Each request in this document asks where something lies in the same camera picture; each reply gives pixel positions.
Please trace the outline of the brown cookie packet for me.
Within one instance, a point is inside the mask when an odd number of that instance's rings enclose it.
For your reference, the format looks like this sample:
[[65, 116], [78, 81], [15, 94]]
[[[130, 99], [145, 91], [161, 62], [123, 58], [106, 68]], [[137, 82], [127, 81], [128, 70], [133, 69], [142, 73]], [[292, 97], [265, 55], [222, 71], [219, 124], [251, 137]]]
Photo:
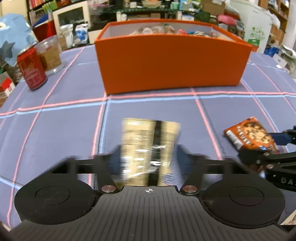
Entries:
[[248, 149], [279, 153], [274, 139], [255, 116], [225, 129], [224, 136], [237, 151]]

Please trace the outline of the gold clear snack packet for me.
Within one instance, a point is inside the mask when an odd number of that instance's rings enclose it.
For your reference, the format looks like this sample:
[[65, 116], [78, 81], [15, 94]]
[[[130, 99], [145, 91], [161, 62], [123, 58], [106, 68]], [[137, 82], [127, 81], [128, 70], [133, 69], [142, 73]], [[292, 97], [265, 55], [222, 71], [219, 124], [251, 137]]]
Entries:
[[173, 121], [123, 119], [120, 184], [173, 186], [180, 129]]

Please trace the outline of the blue purple checked tablecloth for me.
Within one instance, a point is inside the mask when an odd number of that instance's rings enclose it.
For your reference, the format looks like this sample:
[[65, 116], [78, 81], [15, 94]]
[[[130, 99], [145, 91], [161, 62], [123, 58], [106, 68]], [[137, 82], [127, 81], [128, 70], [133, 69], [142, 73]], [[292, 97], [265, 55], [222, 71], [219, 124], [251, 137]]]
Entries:
[[269, 132], [295, 125], [295, 80], [275, 62], [252, 53], [235, 87], [105, 93], [95, 48], [62, 53], [66, 63], [38, 90], [21, 81], [1, 108], [1, 221], [20, 223], [14, 196], [68, 156], [110, 153], [121, 142], [124, 118], [174, 121], [179, 143], [213, 159], [236, 158], [226, 128], [255, 116]]

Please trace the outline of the white chest freezer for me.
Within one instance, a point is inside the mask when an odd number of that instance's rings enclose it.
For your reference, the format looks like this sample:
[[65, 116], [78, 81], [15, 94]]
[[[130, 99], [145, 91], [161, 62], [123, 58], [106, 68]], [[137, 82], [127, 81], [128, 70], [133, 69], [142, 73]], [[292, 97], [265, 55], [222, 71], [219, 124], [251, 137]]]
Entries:
[[238, 10], [244, 25], [243, 40], [257, 46], [257, 52], [264, 53], [272, 25], [272, 16], [269, 11], [250, 1], [230, 1], [230, 5]]

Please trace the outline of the red drink can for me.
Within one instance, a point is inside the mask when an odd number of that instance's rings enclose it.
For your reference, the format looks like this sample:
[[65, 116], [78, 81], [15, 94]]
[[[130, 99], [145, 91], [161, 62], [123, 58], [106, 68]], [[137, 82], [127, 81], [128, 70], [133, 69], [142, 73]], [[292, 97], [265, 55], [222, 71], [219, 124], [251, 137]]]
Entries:
[[38, 89], [48, 80], [33, 45], [29, 45], [20, 51], [17, 56], [17, 64], [30, 90]]

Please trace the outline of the red folding chair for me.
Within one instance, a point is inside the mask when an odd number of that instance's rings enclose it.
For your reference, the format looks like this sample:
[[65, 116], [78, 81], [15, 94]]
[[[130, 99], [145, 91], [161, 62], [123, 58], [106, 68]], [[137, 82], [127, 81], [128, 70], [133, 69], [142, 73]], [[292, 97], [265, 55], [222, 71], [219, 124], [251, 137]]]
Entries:
[[216, 18], [217, 18], [218, 26], [220, 25], [237, 26], [236, 20], [231, 16], [219, 14], [216, 16]]

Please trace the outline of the clear plastic jar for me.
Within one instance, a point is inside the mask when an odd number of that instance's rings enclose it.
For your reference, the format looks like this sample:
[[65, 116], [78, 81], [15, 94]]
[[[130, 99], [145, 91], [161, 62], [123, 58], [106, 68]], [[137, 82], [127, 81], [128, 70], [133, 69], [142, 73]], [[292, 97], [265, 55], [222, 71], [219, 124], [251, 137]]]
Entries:
[[66, 63], [62, 62], [60, 57], [61, 48], [57, 35], [38, 42], [34, 48], [39, 55], [47, 76], [52, 76], [65, 67]]

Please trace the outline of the orange storage box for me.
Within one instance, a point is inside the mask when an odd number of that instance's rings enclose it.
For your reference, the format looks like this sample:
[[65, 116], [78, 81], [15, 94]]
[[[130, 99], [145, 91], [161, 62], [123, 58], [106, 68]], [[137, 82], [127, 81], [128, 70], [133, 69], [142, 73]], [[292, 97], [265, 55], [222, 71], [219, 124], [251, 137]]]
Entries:
[[169, 19], [111, 22], [94, 44], [107, 94], [236, 86], [252, 51], [215, 25]]

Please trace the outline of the fruit bowl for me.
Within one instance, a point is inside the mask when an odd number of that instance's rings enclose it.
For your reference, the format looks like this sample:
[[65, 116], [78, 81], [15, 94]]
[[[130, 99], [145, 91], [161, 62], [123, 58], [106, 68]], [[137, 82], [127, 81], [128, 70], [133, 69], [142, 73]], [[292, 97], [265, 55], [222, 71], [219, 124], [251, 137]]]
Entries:
[[162, 4], [162, 1], [157, 1], [157, 0], [145, 0], [142, 1], [142, 5], [145, 8], [148, 9], [156, 9]]

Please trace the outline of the white glass door cabinet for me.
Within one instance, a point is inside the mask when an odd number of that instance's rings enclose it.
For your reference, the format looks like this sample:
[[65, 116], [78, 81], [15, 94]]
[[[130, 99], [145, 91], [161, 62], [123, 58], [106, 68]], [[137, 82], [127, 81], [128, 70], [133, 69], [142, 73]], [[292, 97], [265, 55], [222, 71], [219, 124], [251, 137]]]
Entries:
[[52, 12], [56, 32], [60, 32], [60, 27], [67, 24], [88, 23], [90, 25], [90, 13], [88, 1], [70, 2]]

